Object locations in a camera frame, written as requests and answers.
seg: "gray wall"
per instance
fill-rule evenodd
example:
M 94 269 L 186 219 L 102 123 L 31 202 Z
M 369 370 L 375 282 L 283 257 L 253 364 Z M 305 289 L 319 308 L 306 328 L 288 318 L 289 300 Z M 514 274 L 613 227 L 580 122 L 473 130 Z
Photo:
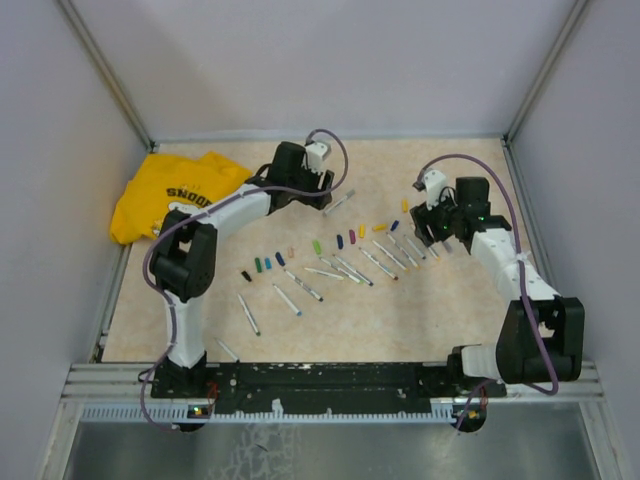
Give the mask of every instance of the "gray wall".
M 35 476 L 144 151 L 51 0 L 0 7 L 0 469 Z
M 500 134 L 573 0 L 75 0 L 151 135 Z
M 595 1 L 516 140 L 562 292 L 640 474 L 640 2 Z

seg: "black mounting plate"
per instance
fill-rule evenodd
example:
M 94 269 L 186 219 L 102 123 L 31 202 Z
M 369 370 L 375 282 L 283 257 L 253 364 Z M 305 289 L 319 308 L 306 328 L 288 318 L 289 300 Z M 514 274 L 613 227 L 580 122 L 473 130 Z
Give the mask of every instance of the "black mounting plate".
M 445 365 L 425 363 L 210 363 L 201 381 L 178 385 L 166 364 L 156 371 L 152 398 L 206 398 L 217 385 L 216 413 L 318 415 L 430 413 L 431 398 L 464 396 L 482 378 L 455 383 Z M 504 397 L 503 385 L 487 387 Z

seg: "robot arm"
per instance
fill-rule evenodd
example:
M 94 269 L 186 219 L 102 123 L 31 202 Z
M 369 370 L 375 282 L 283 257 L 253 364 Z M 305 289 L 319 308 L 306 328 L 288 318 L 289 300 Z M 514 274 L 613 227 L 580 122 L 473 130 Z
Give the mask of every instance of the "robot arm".
M 491 215 L 489 182 L 482 177 L 456 179 L 455 194 L 447 177 L 429 169 L 414 184 L 426 192 L 426 201 L 411 209 L 416 236 L 430 246 L 451 236 L 489 272 L 508 304 L 505 322 L 496 344 L 454 349 L 454 359 L 467 376 L 503 380 L 505 383 L 549 381 L 521 299 L 519 262 L 524 262 L 527 296 L 536 321 L 552 331 L 543 338 L 558 379 L 578 378 L 582 363 L 584 308 L 576 298 L 564 298 L 538 275 L 526 257 L 518 255 L 511 226 L 500 215 Z
M 206 362 L 202 343 L 202 295 L 211 285 L 215 273 L 218 243 L 243 226 L 270 215 L 294 200 L 322 210 L 331 202 L 331 194 L 315 197 L 300 196 L 287 191 L 267 191 L 243 196 L 256 187 L 280 186 L 318 193 L 328 190 L 334 174 L 324 171 L 324 161 L 331 153 L 329 145 L 312 142 L 306 146 L 282 142 L 273 162 L 228 197 L 224 204 L 240 194 L 241 198 L 225 204 L 200 221 L 193 221 L 169 235 L 156 248 L 150 262 L 150 272 L 175 305 L 177 337 L 169 360 L 179 368 L 191 369 Z M 267 170 L 265 177 L 261 174 Z M 181 206 L 167 214 L 161 233 L 191 215 L 205 212 L 194 206 Z M 169 305 L 165 300 L 168 332 L 172 331 Z

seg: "marker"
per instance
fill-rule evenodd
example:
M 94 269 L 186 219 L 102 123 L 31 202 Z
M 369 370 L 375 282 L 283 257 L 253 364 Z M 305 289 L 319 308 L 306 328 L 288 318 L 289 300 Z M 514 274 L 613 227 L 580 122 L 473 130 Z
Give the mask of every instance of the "marker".
M 258 330 L 258 324 L 256 323 L 256 319 L 253 318 L 253 315 L 251 314 L 251 311 L 249 310 L 249 307 L 247 306 L 247 302 L 244 301 L 244 298 L 242 298 L 242 295 L 240 295 L 240 294 L 238 294 L 238 300 L 240 300 L 240 305 L 242 305 L 242 309 L 244 310 L 244 314 L 247 316 L 247 319 L 249 320 L 249 323 L 251 324 L 251 328 L 253 328 L 253 331 L 259 337 L 260 336 L 260 330 Z
M 393 278 L 394 280 L 398 279 L 398 276 L 393 273 L 391 270 L 389 270 L 387 267 L 385 267 L 384 265 L 382 265 L 378 259 L 376 257 L 374 257 L 373 255 L 371 255 L 369 252 L 367 252 L 365 249 L 363 249 L 362 247 L 358 247 L 360 249 L 360 251 L 362 252 L 362 254 L 367 257 L 369 260 L 371 260 L 380 270 L 382 270 L 384 273 L 386 273 L 387 275 L 389 275 L 391 278 Z
M 340 200 L 338 200 L 336 203 L 334 203 L 333 205 L 331 205 L 329 208 L 325 209 L 324 212 L 322 212 L 323 216 L 327 216 L 329 215 L 331 212 L 333 212 L 334 209 L 336 209 L 337 207 L 339 207 L 340 205 L 342 205 L 344 202 L 346 202 L 347 200 L 349 200 L 351 197 L 353 197 L 353 195 L 356 193 L 355 190 L 351 189 L 347 192 L 347 194 L 342 197 Z
M 300 311 L 300 309 L 298 307 L 296 307 L 295 303 L 293 303 L 289 297 L 287 297 L 287 294 L 284 293 L 279 286 L 277 286 L 275 283 L 272 283 L 271 285 L 273 285 L 273 288 L 276 289 L 276 292 L 278 292 L 278 295 L 280 295 L 280 297 L 282 297 L 282 299 L 284 300 L 284 302 L 289 305 L 289 308 L 291 310 L 293 310 L 293 313 L 295 313 L 298 317 L 300 315 L 302 315 L 302 312 Z
M 409 269 L 405 266 L 404 263 L 402 263 L 400 260 L 398 260 L 398 257 L 396 257 L 393 253 L 391 253 L 389 250 L 387 250 L 386 248 L 384 248 L 382 245 L 380 245 L 378 242 L 376 242 L 375 240 L 373 240 L 373 244 L 378 247 L 380 250 L 382 250 L 382 253 L 384 253 L 387 257 L 389 257 L 391 260 L 393 260 L 393 262 L 398 265 L 401 269 L 403 269 L 405 272 L 408 272 Z
M 400 250 L 402 253 L 404 253 L 404 256 L 407 257 L 407 260 L 409 260 L 411 262 L 411 265 L 413 265 L 418 270 L 420 270 L 420 265 L 418 265 L 418 262 L 416 262 L 415 259 L 409 254 L 409 252 L 407 252 L 405 250 L 405 248 L 398 243 L 398 241 L 395 239 L 395 237 L 393 235 L 391 235 L 389 232 L 387 232 L 387 237 L 389 237 L 389 239 L 398 248 L 398 250 Z
M 238 358 L 238 356 L 233 353 L 233 350 L 231 350 L 226 343 L 224 343 L 222 340 L 220 340 L 218 337 L 214 337 L 216 342 L 218 342 L 218 345 L 220 345 L 220 348 L 222 348 L 225 352 L 227 352 L 227 355 L 229 355 L 231 358 L 233 358 L 234 362 L 239 362 L 240 359 Z
M 302 287 L 302 289 L 307 292 L 309 295 L 311 295 L 313 298 L 315 298 L 316 300 L 318 300 L 319 302 L 322 302 L 324 300 L 324 298 L 322 298 L 322 295 L 320 295 L 318 292 L 316 292 L 313 288 L 311 288 L 309 285 L 307 285 L 306 283 L 304 283 L 302 280 L 300 280 L 298 277 L 296 277 L 293 273 L 291 273 L 289 270 L 287 270 L 286 268 L 284 269 L 284 272 L 289 275 L 291 277 L 291 279 L 296 282 L 298 285 L 300 285 Z
M 411 240 L 411 239 L 410 239 L 409 237 L 407 237 L 406 235 L 404 236 L 404 239 L 407 241 L 407 243 L 409 244 L 409 246 L 410 246 L 411 248 L 413 248 L 413 249 L 415 250 L 415 252 L 416 252 L 418 255 L 420 255 L 420 258 L 422 258 L 423 260 L 426 260 L 426 259 L 427 259 L 427 256 L 424 254 L 424 252 L 423 252 L 422 250 L 420 250 L 420 249 L 418 248 L 418 246 L 417 246 L 415 243 L 413 243 L 413 240 Z
M 367 285 L 369 285 L 370 287 L 373 287 L 373 282 L 371 280 L 369 280 L 367 277 L 365 277 L 365 275 L 362 272 L 359 272 L 356 267 L 354 267 L 353 265 L 350 265 L 349 263 L 347 263 L 346 260 L 343 260 L 342 258 L 340 258 L 337 255 L 334 255 L 333 258 L 335 258 L 336 260 L 338 260 L 342 265 L 344 265 L 345 267 L 347 267 L 349 270 L 351 270 L 353 273 L 355 273 L 356 275 L 358 275 L 360 278 L 362 278 L 365 283 Z
M 351 273 L 347 272 L 344 268 L 340 268 L 337 265 L 334 265 L 333 263 L 331 263 L 329 260 L 327 260 L 324 257 L 318 257 L 320 259 L 321 262 L 326 263 L 327 265 L 329 265 L 331 268 L 333 268 L 335 271 L 342 273 L 343 275 L 346 275 L 347 277 L 349 277 L 351 280 L 353 280 L 354 282 L 360 284 L 362 283 L 362 280 L 359 279 L 358 277 L 354 277 L 353 275 L 351 275 Z
M 324 270 L 318 270 L 317 268 L 304 267 L 307 272 L 316 273 L 318 275 L 324 275 L 325 277 L 335 278 L 336 280 L 344 280 L 342 275 L 336 275 L 335 273 L 325 272 Z

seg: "table surface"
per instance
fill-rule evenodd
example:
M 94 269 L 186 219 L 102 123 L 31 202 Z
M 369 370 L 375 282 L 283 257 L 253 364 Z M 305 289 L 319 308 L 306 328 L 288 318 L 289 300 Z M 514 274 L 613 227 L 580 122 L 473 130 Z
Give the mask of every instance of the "table surface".
M 278 142 L 218 142 L 212 144 L 165 144 L 160 151 L 199 158 L 209 150 L 222 153 L 255 171 L 269 163 Z M 418 260 L 420 270 L 405 273 L 372 243 L 377 240 L 390 250 L 384 232 L 372 226 L 400 221 L 397 237 L 413 237 L 411 217 L 401 202 L 412 207 L 424 201 L 412 183 L 429 160 L 446 153 L 466 153 L 487 162 L 505 183 L 514 202 L 515 194 L 499 139 L 404 139 L 354 140 L 345 142 L 350 156 L 349 175 L 334 193 L 356 194 L 328 217 L 297 202 L 244 227 L 218 246 L 215 278 L 204 298 L 203 336 L 210 361 L 228 361 L 214 338 L 219 337 L 249 362 L 354 362 L 354 361 L 442 361 L 457 345 L 492 343 L 498 338 L 506 305 L 491 278 L 477 260 L 455 239 L 453 253 L 436 247 L 441 260 L 431 256 Z M 340 150 L 334 146 L 328 167 L 339 177 Z M 453 184 L 455 177 L 484 175 L 464 160 L 446 160 L 438 166 Z M 491 182 L 493 212 L 508 211 L 497 186 Z M 519 208 L 523 248 L 529 249 Z M 349 229 L 367 226 L 364 239 L 349 244 Z M 323 255 L 338 253 L 336 234 L 345 239 L 339 254 L 365 273 L 373 287 L 321 277 L 303 267 L 328 269 L 314 252 L 318 239 Z M 122 288 L 113 315 L 103 361 L 155 360 L 166 348 L 167 333 L 162 299 L 142 279 L 142 258 L 149 241 L 131 248 Z M 295 257 L 287 258 L 288 247 Z M 373 253 L 399 275 L 393 281 L 366 259 L 357 247 Z M 278 266 L 274 254 L 281 252 L 287 268 L 324 296 L 318 302 L 296 285 Z M 400 257 L 400 252 L 393 250 Z M 273 268 L 256 273 L 254 258 L 271 259 Z M 253 282 L 240 275 L 247 270 Z M 302 310 L 296 317 L 277 296 L 277 283 Z M 257 337 L 238 302 L 241 293 L 251 308 L 262 335 Z

